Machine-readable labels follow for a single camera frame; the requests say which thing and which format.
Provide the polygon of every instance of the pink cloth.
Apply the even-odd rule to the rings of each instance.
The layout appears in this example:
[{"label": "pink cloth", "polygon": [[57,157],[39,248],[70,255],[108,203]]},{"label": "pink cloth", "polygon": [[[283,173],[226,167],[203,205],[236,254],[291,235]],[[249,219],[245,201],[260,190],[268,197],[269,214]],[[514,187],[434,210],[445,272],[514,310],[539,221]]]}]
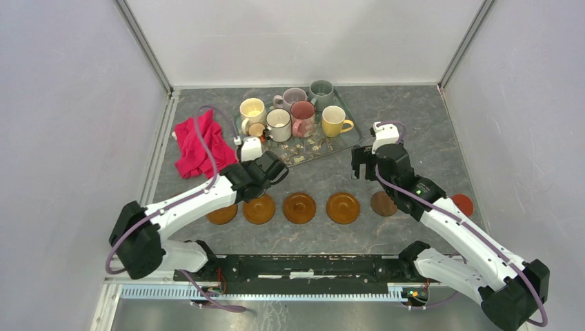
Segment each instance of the pink cloth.
[{"label": "pink cloth", "polygon": [[[217,171],[236,163],[237,159],[234,150],[228,146],[221,136],[221,126],[216,121],[213,121],[213,110],[208,110],[198,117],[197,123],[205,143],[217,163]],[[211,160],[205,153],[203,146],[201,146],[195,131],[195,120],[190,117],[187,121],[177,124],[175,134],[181,151],[181,158],[175,162],[175,167],[177,167],[181,177],[187,179],[201,174],[205,174],[208,179],[213,177]]]}]

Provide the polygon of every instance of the wooden coaster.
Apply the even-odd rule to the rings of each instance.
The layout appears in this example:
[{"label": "wooden coaster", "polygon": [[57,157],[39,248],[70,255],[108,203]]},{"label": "wooden coaster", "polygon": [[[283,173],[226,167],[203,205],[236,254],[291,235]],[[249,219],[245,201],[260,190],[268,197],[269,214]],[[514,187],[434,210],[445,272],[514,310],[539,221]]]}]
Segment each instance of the wooden coaster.
[{"label": "wooden coaster", "polygon": [[473,214],[473,202],[465,194],[456,194],[451,197],[451,200],[465,216],[470,217]]},{"label": "wooden coaster", "polygon": [[244,217],[252,224],[268,222],[276,211],[276,205],[270,195],[265,194],[249,203],[244,203]]},{"label": "wooden coaster", "polygon": [[206,215],[209,222],[216,225],[229,223],[237,214],[237,205],[221,208]]},{"label": "wooden coaster", "polygon": [[398,207],[384,191],[376,192],[370,199],[370,205],[376,214],[384,217],[396,214]]},{"label": "wooden coaster", "polygon": [[327,200],[327,215],[335,223],[349,224],[359,216],[359,202],[347,192],[339,192]]},{"label": "wooden coaster", "polygon": [[305,224],[315,216],[317,205],[306,193],[292,193],[282,203],[282,212],[294,224]]}]

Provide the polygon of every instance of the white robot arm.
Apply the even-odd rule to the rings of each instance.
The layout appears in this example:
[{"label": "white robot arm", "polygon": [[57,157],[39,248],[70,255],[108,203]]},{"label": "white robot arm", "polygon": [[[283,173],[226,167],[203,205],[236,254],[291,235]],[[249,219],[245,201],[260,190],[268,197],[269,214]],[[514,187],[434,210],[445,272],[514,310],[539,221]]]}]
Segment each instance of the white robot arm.
[{"label": "white robot arm", "polygon": [[[206,214],[240,201],[264,195],[270,186],[288,174],[286,165],[272,152],[262,153],[258,138],[244,139],[238,148],[240,163],[223,169],[211,188],[211,180],[171,199],[141,207],[127,203],[110,235],[120,262],[132,279],[155,270],[198,271],[207,262],[207,253],[198,242],[181,243],[168,238],[185,225]],[[144,222],[129,236],[131,227]]]},{"label": "white robot arm", "polygon": [[352,149],[354,177],[366,164],[365,178],[378,181],[406,214],[435,231],[467,259],[468,264],[416,241],[399,254],[406,274],[444,283],[479,303],[503,330],[516,330],[548,295],[550,271],[539,260],[530,263],[488,236],[468,219],[430,179],[415,174],[396,127],[374,123],[372,146]]}]

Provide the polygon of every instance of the mug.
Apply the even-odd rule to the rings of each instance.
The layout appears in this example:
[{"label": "mug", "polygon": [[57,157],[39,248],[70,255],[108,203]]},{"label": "mug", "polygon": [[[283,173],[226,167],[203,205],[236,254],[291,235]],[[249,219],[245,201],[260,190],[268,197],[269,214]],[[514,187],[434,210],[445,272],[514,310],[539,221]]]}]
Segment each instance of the mug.
[{"label": "mug", "polygon": [[266,117],[266,123],[268,124],[268,134],[272,140],[277,143],[287,141],[290,138],[292,131],[290,125],[290,114],[284,109],[274,109],[268,113]]},{"label": "mug", "polygon": [[245,134],[254,123],[266,124],[266,108],[260,99],[250,98],[239,105],[241,115],[241,131]]},{"label": "mug", "polygon": [[317,111],[333,105],[334,96],[333,84],[329,81],[313,81],[309,87],[309,100]]},{"label": "mug", "polygon": [[309,101],[297,101],[290,108],[292,134],[296,137],[309,137],[315,127],[315,107]]},{"label": "mug", "polygon": [[[344,124],[349,124],[349,128],[343,128]],[[323,132],[329,138],[336,137],[340,133],[347,132],[353,129],[353,122],[346,119],[346,112],[343,108],[337,106],[329,106],[323,110],[321,115],[321,126]]]},{"label": "mug", "polygon": [[275,108],[282,108],[290,111],[290,107],[297,101],[307,100],[307,93],[301,88],[289,88],[282,95],[275,95],[272,104]]}]

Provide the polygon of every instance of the glass tray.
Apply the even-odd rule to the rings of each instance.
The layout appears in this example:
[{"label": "glass tray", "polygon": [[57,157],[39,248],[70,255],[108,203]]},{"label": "glass tray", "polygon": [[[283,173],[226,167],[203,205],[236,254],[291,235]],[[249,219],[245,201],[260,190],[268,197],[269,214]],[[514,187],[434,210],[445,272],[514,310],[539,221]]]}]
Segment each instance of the glass tray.
[{"label": "glass tray", "polygon": [[[264,143],[264,148],[274,152],[287,166],[290,167],[359,144],[362,138],[361,130],[357,123],[355,123],[355,119],[353,118],[348,106],[341,98],[341,95],[337,90],[334,90],[334,93],[335,98],[333,99],[333,105],[339,106],[345,110],[346,118],[354,123],[352,130],[341,133],[337,137],[326,137],[321,127],[321,112],[317,112],[315,114],[316,130],[312,136],[307,138],[291,136],[287,141],[282,143],[268,140]],[[268,112],[274,109],[272,102],[265,103],[265,106]],[[234,124],[239,133],[244,134],[241,131],[241,116],[239,112],[234,117]]]}]

